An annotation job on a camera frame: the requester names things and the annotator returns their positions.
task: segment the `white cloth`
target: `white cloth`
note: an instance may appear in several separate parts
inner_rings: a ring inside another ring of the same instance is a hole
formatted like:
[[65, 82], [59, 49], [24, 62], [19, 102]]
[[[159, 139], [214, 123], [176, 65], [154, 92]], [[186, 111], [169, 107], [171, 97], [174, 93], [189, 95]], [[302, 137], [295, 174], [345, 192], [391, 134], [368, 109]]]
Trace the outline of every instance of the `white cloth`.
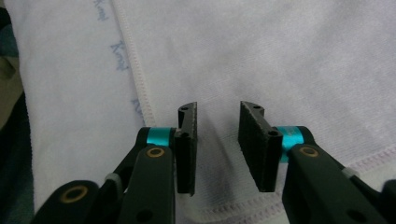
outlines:
[[274, 126], [307, 126], [376, 189], [396, 177], [393, 1], [113, 4], [117, 20], [108, 0], [6, 0], [35, 209], [68, 181], [102, 184], [130, 150], [143, 125], [134, 85], [148, 126], [176, 126], [176, 109], [198, 102], [196, 194], [177, 195], [177, 223], [285, 223], [287, 167], [276, 193], [257, 191], [236, 142], [240, 100]]

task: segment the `brass screw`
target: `brass screw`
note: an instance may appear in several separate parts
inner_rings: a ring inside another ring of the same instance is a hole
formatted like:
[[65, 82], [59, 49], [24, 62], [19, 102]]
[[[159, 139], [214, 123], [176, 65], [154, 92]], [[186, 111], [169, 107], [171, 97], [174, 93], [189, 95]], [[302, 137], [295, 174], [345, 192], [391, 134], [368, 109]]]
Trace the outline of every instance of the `brass screw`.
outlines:
[[147, 155], [151, 158], [158, 158], [165, 154], [165, 151], [160, 147], [154, 147], [148, 150]]
[[88, 188], [83, 185], [74, 186], [65, 191], [60, 200], [62, 203], [75, 203], [88, 193]]
[[312, 147], [302, 147], [300, 148], [300, 152], [307, 157], [317, 157], [319, 155], [319, 153]]

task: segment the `teal band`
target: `teal band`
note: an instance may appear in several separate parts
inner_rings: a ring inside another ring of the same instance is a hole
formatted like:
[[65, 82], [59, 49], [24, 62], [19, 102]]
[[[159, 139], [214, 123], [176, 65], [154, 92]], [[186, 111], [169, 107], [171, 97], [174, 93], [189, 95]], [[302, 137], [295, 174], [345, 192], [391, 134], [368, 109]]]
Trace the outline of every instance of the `teal band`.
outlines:
[[304, 142], [304, 137], [301, 134], [300, 129], [296, 126], [279, 126], [276, 128], [283, 133], [282, 158], [280, 159], [280, 162], [288, 162], [288, 151], [295, 145], [302, 144]]
[[148, 131], [147, 144], [169, 147], [171, 128], [150, 128]]

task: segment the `white fabric surface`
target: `white fabric surface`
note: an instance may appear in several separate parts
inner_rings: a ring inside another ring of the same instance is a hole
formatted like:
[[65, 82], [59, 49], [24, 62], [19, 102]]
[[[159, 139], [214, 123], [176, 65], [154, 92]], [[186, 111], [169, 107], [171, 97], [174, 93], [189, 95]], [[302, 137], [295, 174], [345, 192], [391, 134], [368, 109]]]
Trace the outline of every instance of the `white fabric surface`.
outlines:
[[175, 126], [176, 109], [198, 102], [196, 194], [177, 196], [178, 223], [285, 222], [287, 166], [276, 193], [257, 191], [236, 142], [240, 100], [264, 106], [274, 126], [307, 126], [376, 189], [396, 178], [393, 1], [113, 5], [117, 18], [108, 0], [6, 0], [35, 209], [68, 181], [102, 184], [130, 150], [143, 125], [134, 85], [148, 126]]

